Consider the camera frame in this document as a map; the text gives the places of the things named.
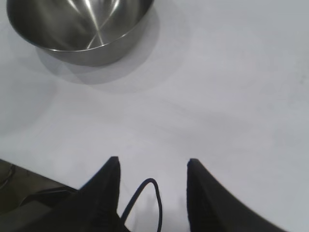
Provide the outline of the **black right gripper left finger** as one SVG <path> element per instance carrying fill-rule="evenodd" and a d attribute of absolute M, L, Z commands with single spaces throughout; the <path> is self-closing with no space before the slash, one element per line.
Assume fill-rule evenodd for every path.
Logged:
<path fill-rule="evenodd" d="M 44 216 L 37 232 L 125 232 L 117 213 L 120 162 L 111 157 L 80 189 Z"/>

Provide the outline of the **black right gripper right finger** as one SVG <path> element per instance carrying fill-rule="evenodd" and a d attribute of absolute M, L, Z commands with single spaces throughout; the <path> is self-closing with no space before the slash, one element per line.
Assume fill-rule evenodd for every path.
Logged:
<path fill-rule="evenodd" d="M 198 159 L 187 164 L 191 232 L 282 232 L 225 189 Z"/>

